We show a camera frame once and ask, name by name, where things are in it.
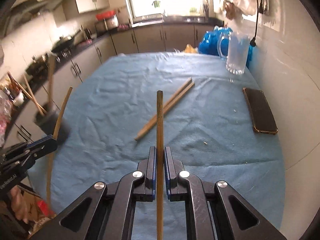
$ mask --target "mug handle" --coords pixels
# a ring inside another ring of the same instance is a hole
[[[221,51],[221,42],[225,38],[230,39],[230,33],[221,33],[220,37],[218,39],[218,42],[217,42],[217,51],[218,51],[219,57],[222,58],[222,59],[227,59],[227,56],[223,55],[222,51]]]

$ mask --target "blue tablecloth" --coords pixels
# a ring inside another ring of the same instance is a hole
[[[53,210],[61,212],[97,181],[112,183],[135,171],[156,144],[155,128],[134,140],[156,112],[156,91],[166,101],[189,77],[195,87],[165,116],[165,146],[199,178],[226,180],[279,228],[285,191],[279,139],[253,132],[242,93],[258,85],[248,69],[233,75],[218,57],[199,54],[113,57],[72,93],[64,114],[72,132],[52,172]],[[45,158],[29,171],[43,198],[45,173]],[[184,203],[164,199],[164,239],[186,239]],[[132,239],[156,239],[155,202],[137,203]]]

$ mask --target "range hood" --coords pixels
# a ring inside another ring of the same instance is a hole
[[[63,0],[28,0],[12,8],[7,19],[4,36],[13,32],[21,25],[44,12],[55,10]]]

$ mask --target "power cord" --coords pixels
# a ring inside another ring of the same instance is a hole
[[[256,30],[254,33],[254,37],[252,38],[252,40],[250,41],[250,45],[252,47],[257,46],[256,44],[256,37],[257,37],[257,30],[258,30],[258,19],[259,19],[259,12],[262,11],[263,13],[263,7],[262,7],[262,0],[260,1],[260,6],[259,6],[259,0],[257,0],[257,21],[256,21]]]

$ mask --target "yellow object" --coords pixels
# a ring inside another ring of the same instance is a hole
[[[194,49],[190,44],[186,46],[186,49],[183,51],[185,53],[198,53],[197,49]]]

